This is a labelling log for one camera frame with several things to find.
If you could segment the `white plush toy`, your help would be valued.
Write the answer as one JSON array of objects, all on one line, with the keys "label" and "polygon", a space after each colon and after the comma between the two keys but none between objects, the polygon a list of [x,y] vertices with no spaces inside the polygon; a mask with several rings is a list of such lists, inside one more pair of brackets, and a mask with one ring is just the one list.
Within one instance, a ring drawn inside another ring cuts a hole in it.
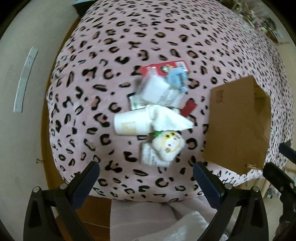
[{"label": "white plush toy", "polygon": [[185,146],[185,140],[175,131],[163,131],[152,140],[152,147],[162,161],[172,162]]}]

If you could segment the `red bricks toy box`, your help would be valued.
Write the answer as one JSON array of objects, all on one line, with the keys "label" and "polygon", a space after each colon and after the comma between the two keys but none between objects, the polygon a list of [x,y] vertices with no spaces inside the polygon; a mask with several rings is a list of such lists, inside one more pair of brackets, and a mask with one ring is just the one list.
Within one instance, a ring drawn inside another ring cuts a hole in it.
[{"label": "red bricks toy box", "polygon": [[182,68],[186,73],[190,73],[190,69],[185,61],[168,61],[164,63],[151,64],[147,66],[142,66],[140,68],[140,73],[142,76],[145,76],[149,70],[156,70],[157,74],[160,76],[166,76],[171,69],[173,68]]}]

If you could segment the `white towel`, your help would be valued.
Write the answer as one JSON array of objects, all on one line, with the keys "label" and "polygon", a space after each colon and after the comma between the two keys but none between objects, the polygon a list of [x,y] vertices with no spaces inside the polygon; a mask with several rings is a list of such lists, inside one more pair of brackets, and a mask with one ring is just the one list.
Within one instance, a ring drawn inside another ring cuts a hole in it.
[{"label": "white towel", "polygon": [[148,105],[145,112],[153,131],[183,131],[194,126],[192,121],[165,106]]}]

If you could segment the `white zip pouch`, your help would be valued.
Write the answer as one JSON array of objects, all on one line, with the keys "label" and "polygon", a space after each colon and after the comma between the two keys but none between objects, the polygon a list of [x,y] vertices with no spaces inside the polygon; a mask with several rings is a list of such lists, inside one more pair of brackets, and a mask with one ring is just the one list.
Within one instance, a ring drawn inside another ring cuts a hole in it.
[{"label": "white zip pouch", "polygon": [[139,100],[172,108],[179,108],[184,95],[181,90],[171,87],[165,78],[158,75],[145,77],[137,90]]}]

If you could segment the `brown paper bag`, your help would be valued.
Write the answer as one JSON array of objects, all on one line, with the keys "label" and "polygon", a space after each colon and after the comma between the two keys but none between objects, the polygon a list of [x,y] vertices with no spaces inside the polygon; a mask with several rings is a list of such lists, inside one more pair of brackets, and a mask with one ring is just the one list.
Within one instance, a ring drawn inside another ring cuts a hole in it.
[{"label": "brown paper bag", "polygon": [[211,89],[204,160],[239,175],[262,170],[270,133],[270,97],[253,76]]}]

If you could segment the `small white tissue pack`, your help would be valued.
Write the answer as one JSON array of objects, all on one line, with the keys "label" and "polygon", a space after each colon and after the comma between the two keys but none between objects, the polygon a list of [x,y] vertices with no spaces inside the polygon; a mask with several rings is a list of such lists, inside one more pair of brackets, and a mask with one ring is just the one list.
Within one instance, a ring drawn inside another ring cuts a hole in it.
[{"label": "small white tissue pack", "polygon": [[171,162],[163,161],[159,158],[150,143],[143,143],[141,147],[141,163],[146,166],[168,168]]}]

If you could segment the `pink leopard print blanket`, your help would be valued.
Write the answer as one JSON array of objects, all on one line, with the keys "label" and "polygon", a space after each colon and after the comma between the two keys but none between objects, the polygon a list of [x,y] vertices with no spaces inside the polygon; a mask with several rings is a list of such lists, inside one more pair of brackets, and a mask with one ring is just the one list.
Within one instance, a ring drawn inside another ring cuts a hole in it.
[{"label": "pink leopard print blanket", "polygon": [[[141,163],[145,135],[119,136],[113,118],[130,110],[141,68],[177,63],[189,69],[181,105],[193,101],[192,129],[168,168]],[[47,92],[55,166],[70,182],[89,162],[100,165],[91,194],[118,200],[170,202],[202,194],[193,166],[202,159],[213,87],[252,75],[270,96],[266,156],[279,167],[280,143],[294,132],[292,91],[275,44],[217,1],[97,1],[59,53]]]}]

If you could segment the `light blue pompom keychain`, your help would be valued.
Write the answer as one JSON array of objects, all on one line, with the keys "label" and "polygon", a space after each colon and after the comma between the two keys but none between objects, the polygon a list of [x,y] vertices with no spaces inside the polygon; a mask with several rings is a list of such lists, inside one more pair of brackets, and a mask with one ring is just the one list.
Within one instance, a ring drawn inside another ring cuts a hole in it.
[{"label": "light blue pompom keychain", "polygon": [[174,89],[186,92],[187,73],[182,68],[173,68],[166,76],[167,83]]}]

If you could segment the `white paper cup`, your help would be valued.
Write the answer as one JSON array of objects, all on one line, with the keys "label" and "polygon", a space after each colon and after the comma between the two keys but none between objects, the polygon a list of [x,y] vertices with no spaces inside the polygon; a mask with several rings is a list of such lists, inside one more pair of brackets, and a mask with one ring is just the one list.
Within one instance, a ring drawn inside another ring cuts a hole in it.
[{"label": "white paper cup", "polygon": [[152,133],[152,121],[146,108],[116,114],[113,125],[117,135],[137,136]]}]

